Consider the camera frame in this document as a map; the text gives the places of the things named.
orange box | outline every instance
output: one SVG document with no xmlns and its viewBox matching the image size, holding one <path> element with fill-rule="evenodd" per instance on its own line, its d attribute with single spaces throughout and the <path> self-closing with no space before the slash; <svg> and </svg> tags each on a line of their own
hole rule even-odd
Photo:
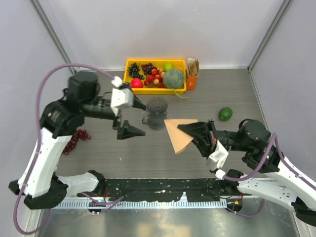
<svg viewBox="0 0 316 237">
<path fill-rule="evenodd" d="M 187 77 L 187 90 L 194 90 L 196 87 L 197 80 L 198 80 L 198 75 L 195 76 L 194 78 L 188 75 L 188 77 Z"/>
</svg>

metal frame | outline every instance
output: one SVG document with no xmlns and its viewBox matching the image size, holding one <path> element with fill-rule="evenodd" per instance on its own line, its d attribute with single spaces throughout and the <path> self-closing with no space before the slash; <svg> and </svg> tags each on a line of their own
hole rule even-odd
<svg viewBox="0 0 316 237">
<path fill-rule="evenodd" d="M 285 15 L 285 13 L 287 12 L 287 10 L 289 9 L 289 7 L 291 6 L 293 0 L 283 0 L 283 3 L 281 4 L 279 10 L 276 13 L 276 16 L 274 17 L 271 25 L 269 26 L 269 29 L 266 33 L 266 35 L 263 37 L 255 55 L 253 56 L 250 65 L 248 67 L 248 71 L 249 73 L 251 73 L 253 67 L 256 65 L 256 62 L 258 61 L 262 51 L 264 50 L 264 48 L 266 47 L 266 45 L 268 44 L 270 38 L 272 37 L 273 33 L 276 31 L 278 25 L 280 24 L 283 16 Z"/>
<path fill-rule="evenodd" d="M 52 39 L 53 43 L 55 44 L 58 52 L 62 56 L 65 63 L 73 63 L 74 61 L 70 59 L 69 54 L 66 52 L 65 48 L 63 47 L 63 44 L 61 43 L 58 35 L 56 34 L 54 28 L 52 27 L 52 24 L 50 23 L 47 15 L 44 12 L 39 1 L 38 0 L 30 0 L 30 3 L 32 4 L 39 19 L 42 21 L 43 26 L 47 30 L 47 33 L 49 34 L 50 38 Z M 72 74 L 76 73 L 76 70 L 74 69 L 74 67 L 69 67 L 69 70 Z"/>
</svg>

green apple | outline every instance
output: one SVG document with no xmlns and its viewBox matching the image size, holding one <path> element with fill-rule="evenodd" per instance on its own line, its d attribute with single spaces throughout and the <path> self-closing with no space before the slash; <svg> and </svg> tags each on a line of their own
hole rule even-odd
<svg viewBox="0 0 316 237">
<path fill-rule="evenodd" d="M 166 72 L 166 71 L 168 71 L 168 70 L 170 70 L 170 69 L 172 69 L 173 68 L 173 66 L 172 66 L 172 64 L 171 63 L 166 63 L 163 67 L 162 67 L 162 69 Z"/>
</svg>

yellow plastic tray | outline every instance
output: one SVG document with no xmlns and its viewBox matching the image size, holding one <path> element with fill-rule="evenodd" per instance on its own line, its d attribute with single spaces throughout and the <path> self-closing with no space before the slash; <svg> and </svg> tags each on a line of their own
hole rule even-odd
<svg viewBox="0 0 316 237">
<path fill-rule="evenodd" d="M 125 67 L 125 73 L 124 73 L 124 79 L 123 79 L 124 82 L 131 82 L 133 80 L 133 78 L 128 74 L 128 67 L 130 67 L 132 63 L 137 63 L 140 69 L 139 73 L 140 75 L 143 75 L 145 79 L 146 79 L 146 76 L 144 75 L 141 65 L 148 64 L 148 63 L 152 63 L 158 69 L 162 68 L 165 63 L 172 63 L 173 67 L 180 69 L 184 73 L 184 78 L 186 78 L 186 62 L 182 59 L 128 59 L 126 62 L 126 67 Z M 133 88 L 132 90 L 135 94 L 175 95 L 172 89 L 156 88 L 156 87 L 147 88 L 145 85 L 143 88 Z M 183 93 L 187 90 L 186 82 L 184 81 L 182 88 L 174 89 L 174 90 L 179 95 L 183 95 Z"/>
</svg>

white wall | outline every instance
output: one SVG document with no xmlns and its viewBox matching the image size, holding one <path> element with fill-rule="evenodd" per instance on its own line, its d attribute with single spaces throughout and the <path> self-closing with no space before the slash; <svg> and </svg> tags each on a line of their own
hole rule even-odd
<svg viewBox="0 0 316 237">
<path fill-rule="evenodd" d="M 282 0 L 40 2 L 77 62 L 118 69 L 131 57 L 246 67 Z"/>
<path fill-rule="evenodd" d="M 253 75 L 283 152 L 316 180 L 316 1 L 295 0 Z"/>
<path fill-rule="evenodd" d="M 20 178 L 35 145 L 39 82 L 63 60 L 29 1 L 1 1 L 0 35 L 0 235 L 14 237 L 20 236 L 12 219 L 16 196 L 8 184 Z M 69 75 L 64 69 L 48 82 L 42 108 L 60 98 Z M 19 219 L 23 229 L 29 214 L 21 203 Z"/>
</svg>

